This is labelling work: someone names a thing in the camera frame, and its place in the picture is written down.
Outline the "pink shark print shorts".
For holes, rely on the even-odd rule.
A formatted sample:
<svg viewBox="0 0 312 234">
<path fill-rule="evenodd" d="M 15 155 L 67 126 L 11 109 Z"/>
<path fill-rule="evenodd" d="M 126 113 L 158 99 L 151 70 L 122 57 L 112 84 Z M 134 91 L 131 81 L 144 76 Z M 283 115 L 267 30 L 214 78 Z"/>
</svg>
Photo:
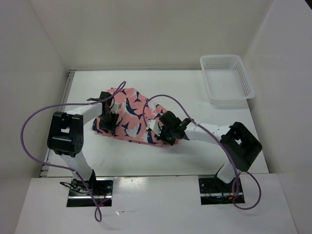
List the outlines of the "pink shark print shorts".
<svg viewBox="0 0 312 234">
<path fill-rule="evenodd" d="M 147 131 L 144 118 L 149 120 L 159 120 L 167 112 L 160 104 L 150 101 L 146 108 L 143 108 L 148 99 L 135 88 L 122 89 L 114 96 L 115 102 L 121 104 L 118 109 L 118 119 L 114 133 L 107 133 L 100 125 L 100 118 L 93 121 L 92 130 L 105 137 L 112 137 L 131 143 L 148 144 L 157 147 L 168 146 L 168 144 L 158 140 L 155 133 Z"/>
</svg>

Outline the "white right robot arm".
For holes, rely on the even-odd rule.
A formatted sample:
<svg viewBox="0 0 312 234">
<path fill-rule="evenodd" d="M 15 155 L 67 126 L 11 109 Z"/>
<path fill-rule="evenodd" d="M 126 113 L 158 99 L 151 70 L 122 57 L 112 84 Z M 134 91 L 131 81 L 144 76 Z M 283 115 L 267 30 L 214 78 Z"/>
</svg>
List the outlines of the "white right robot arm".
<svg viewBox="0 0 312 234">
<path fill-rule="evenodd" d="M 176 140 L 183 139 L 220 146 L 229 161 L 218 170 L 214 179 L 214 186 L 220 192 L 226 191 L 240 172 L 247 172 L 262 151 L 261 143 L 241 122 L 212 125 L 190 118 L 180 120 L 167 111 L 159 120 L 149 121 L 148 126 L 165 144 L 174 145 Z"/>
</svg>

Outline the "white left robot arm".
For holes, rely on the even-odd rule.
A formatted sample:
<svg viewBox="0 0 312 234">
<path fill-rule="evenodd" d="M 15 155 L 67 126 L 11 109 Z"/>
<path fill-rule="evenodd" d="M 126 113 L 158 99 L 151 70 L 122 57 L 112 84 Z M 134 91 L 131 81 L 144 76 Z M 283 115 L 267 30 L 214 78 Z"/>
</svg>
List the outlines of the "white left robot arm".
<svg viewBox="0 0 312 234">
<path fill-rule="evenodd" d="M 86 162 L 82 152 L 84 144 L 84 125 L 98 118 L 100 132 L 113 135 L 119 117 L 121 104 L 113 95 L 101 92 L 99 98 L 90 98 L 86 103 L 68 112 L 55 112 L 47 139 L 47 146 L 59 155 L 67 167 L 73 169 L 73 179 L 87 195 L 97 190 L 94 170 Z"/>
</svg>

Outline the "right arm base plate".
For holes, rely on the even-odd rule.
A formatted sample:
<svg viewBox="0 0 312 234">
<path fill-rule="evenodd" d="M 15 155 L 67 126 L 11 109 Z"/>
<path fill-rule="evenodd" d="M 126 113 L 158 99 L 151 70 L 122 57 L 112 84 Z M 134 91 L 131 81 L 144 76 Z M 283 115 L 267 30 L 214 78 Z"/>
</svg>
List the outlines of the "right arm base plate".
<svg viewBox="0 0 312 234">
<path fill-rule="evenodd" d="M 217 177 L 204 176 L 198 178 L 201 205 L 220 205 L 245 203 L 242 186 L 239 187 L 239 194 L 235 195 L 232 190 L 233 180 L 226 184 Z"/>
</svg>

